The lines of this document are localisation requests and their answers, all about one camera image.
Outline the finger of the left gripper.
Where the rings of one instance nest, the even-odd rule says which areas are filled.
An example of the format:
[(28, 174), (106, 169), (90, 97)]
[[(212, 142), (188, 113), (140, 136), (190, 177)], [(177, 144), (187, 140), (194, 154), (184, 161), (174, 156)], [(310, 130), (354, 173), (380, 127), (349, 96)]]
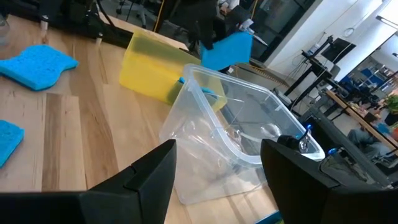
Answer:
[(215, 42), (226, 37), (226, 25), (221, 19), (215, 19)]
[(199, 20), (200, 41), (207, 50), (213, 49), (213, 21)]

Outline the black monitor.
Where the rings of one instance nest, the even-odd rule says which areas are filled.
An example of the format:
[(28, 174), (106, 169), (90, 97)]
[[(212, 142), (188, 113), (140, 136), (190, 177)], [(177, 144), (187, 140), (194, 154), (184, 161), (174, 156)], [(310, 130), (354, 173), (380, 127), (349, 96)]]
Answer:
[(355, 44), (337, 38), (322, 53), (328, 61), (336, 64), (356, 47)]

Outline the teal plastic bin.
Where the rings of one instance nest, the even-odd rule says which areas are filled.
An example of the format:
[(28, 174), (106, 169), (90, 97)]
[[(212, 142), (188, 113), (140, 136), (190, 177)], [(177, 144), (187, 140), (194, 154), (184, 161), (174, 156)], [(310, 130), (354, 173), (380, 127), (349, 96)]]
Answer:
[(276, 211), (257, 221), (255, 224), (280, 224), (281, 222), (283, 222), (282, 216), (279, 211)]

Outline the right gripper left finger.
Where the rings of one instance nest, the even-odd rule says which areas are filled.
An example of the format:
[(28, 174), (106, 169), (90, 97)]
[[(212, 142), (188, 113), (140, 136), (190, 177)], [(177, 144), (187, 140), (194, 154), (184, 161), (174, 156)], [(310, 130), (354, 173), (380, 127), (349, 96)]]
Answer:
[(88, 191), (88, 224), (164, 224), (177, 142), (169, 139)]

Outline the person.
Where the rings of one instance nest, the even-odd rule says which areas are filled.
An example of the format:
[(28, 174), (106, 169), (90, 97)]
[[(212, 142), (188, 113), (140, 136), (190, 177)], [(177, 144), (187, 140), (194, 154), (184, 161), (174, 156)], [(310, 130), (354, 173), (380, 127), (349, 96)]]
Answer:
[(372, 135), (363, 125), (351, 129), (348, 139), (357, 146), (368, 158), (381, 157), (391, 152), (391, 149)]

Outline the green desk plant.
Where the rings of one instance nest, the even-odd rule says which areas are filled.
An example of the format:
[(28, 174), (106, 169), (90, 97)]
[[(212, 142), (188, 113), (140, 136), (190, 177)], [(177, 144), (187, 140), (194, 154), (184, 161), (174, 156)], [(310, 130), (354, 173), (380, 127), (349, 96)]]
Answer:
[(393, 126), (398, 122), (398, 95), (388, 96), (385, 100), (385, 104), (389, 114), (384, 121), (388, 126)]

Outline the clear plastic bin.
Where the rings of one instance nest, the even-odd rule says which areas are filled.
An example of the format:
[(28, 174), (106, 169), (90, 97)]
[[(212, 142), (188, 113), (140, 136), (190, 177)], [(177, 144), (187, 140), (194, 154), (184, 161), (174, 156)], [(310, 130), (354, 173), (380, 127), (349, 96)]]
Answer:
[(184, 66), (180, 86), (159, 137), (176, 140), (174, 186), (185, 205), (262, 186), (263, 139), (303, 139), (301, 155), (313, 161), (325, 156), (267, 88), (194, 64)]

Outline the light blue sponge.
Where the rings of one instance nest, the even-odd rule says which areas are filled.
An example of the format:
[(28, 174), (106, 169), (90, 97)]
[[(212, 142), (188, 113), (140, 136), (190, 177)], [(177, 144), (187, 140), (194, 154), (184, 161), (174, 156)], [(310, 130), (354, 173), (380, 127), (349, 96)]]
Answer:
[(79, 62), (49, 45), (31, 45), (19, 55), (0, 60), (0, 73), (33, 91), (54, 86), (61, 74)]
[(253, 37), (247, 32), (236, 32), (213, 43), (212, 49), (200, 44), (201, 66), (222, 70), (237, 63), (247, 63), (251, 58)]
[(0, 120), (0, 169), (24, 138), (24, 130), (15, 124)]

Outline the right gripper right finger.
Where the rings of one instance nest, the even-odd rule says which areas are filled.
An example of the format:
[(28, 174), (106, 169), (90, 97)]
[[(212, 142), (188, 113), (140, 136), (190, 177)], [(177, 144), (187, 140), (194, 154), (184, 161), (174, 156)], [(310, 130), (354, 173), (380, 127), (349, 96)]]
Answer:
[(322, 224), (329, 191), (340, 184), (319, 163), (270, 139), (261, 143), (267, 183), (285, 224)]

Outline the yellow plastic bin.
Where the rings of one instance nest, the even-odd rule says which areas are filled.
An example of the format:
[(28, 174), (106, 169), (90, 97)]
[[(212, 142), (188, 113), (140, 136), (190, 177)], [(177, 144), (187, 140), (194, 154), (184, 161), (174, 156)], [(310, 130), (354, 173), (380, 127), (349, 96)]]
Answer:
[(186, 65), (200, 60), (159, 38), (136, 32), (125, 51), (119, 82), (122, 86), (160, 100), (179, 111), (199, 109), (192, 92), (183, 87)]

